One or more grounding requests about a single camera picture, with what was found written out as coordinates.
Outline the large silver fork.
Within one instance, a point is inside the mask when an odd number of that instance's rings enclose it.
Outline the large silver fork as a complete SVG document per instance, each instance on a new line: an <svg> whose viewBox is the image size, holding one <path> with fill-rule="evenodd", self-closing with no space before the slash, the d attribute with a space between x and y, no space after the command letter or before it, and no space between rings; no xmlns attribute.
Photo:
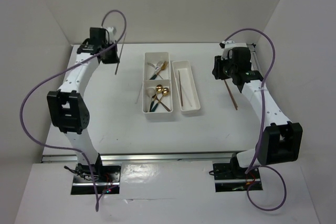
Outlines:
<svg viewBox="0 0 336 224"><path fill-rule="evenodd" d="M152 64L152 63L150 63L150 62L147 62L146 64L147 64L148 66L154 68L154 71L155 71L155 66L156 66L156 65L154 65L154 64Z"/></svg>

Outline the small silver fork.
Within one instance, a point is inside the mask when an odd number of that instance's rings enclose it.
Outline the small silver fork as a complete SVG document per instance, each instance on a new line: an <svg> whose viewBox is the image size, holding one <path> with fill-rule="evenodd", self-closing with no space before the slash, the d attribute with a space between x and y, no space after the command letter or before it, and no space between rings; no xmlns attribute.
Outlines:
<svg viewBox="0 0 336 224"><path fill-rule="evenodd" d="M154 74L157 74L157 72L161 69L161 66L163 65L163 61L159 61L155 66L155 72Z"/></svg>

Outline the gold fork green handle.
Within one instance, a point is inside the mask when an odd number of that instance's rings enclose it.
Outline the gold fork green handle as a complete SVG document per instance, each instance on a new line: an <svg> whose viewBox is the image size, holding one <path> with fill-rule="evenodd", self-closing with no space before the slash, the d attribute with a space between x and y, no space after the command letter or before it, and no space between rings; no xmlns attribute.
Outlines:
<svg viewBox="0 0 336 224"><path fill-rule="evenodd" d="M168 65L168 62L165 61L163 65L160 67L160 69L150 78L150 80L155 80L156 77L160 74L160 72L166 69L167 65Z"/></svg>

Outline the white plastic spoon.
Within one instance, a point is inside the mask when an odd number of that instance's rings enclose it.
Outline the white plastic spoon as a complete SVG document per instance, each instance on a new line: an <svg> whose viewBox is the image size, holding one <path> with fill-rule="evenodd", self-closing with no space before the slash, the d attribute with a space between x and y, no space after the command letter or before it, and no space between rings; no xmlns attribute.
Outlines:
<svg viewBox="0 0 336 224"><path fill-rule="evenodd" d="M154 88L148 88L146 90L146 94L147 94L147 96L149 98L149 102L148 102L148 106L147 106L147 110L146 111L149 112L150 111L150 106L151 106L151 103L152 103L152 98L155 96L156 91L155 91Z"/></svg>

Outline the gold spoon green handle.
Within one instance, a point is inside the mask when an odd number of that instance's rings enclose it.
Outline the gold spoon green handle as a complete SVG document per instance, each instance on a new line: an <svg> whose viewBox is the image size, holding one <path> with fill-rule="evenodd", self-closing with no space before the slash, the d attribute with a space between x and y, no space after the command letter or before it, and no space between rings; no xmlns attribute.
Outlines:
<svg viewBox="0 0 336 224"><path fill-rule="evenodd" d="M156 99L156 95L162 91L163 86L162 86L161 84L159 84L159 85L157 85L154 89L155 89L155 91L156 91L156 94L155 94L155 96L152 98L152 103L151 103L151 106L150 106L150 111L151 111L151 109L153 108L154 101L155 101L155 99Z"/></svg>
<svg viewBox="0 0 336 224"><path fill-rule="evenodd" d="M169 94L170 94L169 88L168 87L163 88L162 91L161 91L161 97L160 97L159 101L162 102L163 98L169 96ZM159 105L160 104L157 102L157 104L154 105L153 108L151 109L151 112L154 112Z"/></svg>

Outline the dark wooden spoon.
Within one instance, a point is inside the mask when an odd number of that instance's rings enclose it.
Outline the dark wooden spoon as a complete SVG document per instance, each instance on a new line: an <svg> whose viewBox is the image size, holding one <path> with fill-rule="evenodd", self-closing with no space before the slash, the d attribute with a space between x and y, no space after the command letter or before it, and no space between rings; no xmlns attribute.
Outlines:
<svg viewBox="0 0 336 224"><path fill-rule="evenodd" d="M157 102L161 104L168 112L171 112L170 108L168 108L163 102L159 101L159 98L156 98Z"/></svg>

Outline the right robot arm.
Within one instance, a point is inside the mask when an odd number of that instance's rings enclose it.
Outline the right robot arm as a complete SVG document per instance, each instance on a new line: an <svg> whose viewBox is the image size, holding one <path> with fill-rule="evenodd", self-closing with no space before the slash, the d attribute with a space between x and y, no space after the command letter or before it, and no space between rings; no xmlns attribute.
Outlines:
<svg viewBox="0 0 336 224"><path fill-rule="evenodd" d="M260 119L261 139L253 149L233 154L229 172L242 177L249 165L272 165L294 162L299 157L302 126L282 113L267 87L263 76L252 69L251 52L245 43L224 46L222 55L214 59L215 79L231 79L250 102Z"/></svg>

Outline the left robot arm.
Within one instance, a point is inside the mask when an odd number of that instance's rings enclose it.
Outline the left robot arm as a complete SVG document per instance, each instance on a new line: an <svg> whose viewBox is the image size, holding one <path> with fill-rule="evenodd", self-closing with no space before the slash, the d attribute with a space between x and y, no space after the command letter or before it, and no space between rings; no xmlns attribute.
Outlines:
<svg viewBox="0 0 336 224"><path fill-rule="evenodd" d="M102 53L100 56L86 61L91 56L103 51L116 42L115 27L90 28L90 37L78 47L75 64L57 91L47 94L47 103L52 124L69 140L71 147L78 149L75 174L86 176L91 181L99 181L103 177L100 154L95 150L88 133L90 121L89 110L83 100L87 84L99 64L119 62L117 48Z"/></svg>

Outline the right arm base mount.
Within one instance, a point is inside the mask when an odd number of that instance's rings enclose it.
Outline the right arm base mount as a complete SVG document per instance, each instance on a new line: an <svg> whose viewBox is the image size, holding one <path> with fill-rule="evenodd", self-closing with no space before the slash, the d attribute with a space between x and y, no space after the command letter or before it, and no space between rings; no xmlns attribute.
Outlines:
<svg viewBox="0 0 336 224"><path fill-rule="evenodd" d="M209 175L213 176L215 191L237 192L250 190L263 190L260 172L257 168L246 174L247 168L238 165L236 156L233 156L228 163L214 163Z"/></svg>

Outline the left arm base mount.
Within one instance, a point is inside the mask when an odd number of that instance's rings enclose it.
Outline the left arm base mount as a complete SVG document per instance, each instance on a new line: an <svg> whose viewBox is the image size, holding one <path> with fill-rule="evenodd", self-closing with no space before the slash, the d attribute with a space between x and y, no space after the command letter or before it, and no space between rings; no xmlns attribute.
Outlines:
<svg viewBox="0 0 336 224"><path fill-rule="evenodd" d="M73 176L72 195L94 195L93 181L96 183L98 195L114 195L120 193L121 165L103 165L99 157L96 164L91 165L93 177L88 165L76 164L75 168L64 166Z"/></svg>

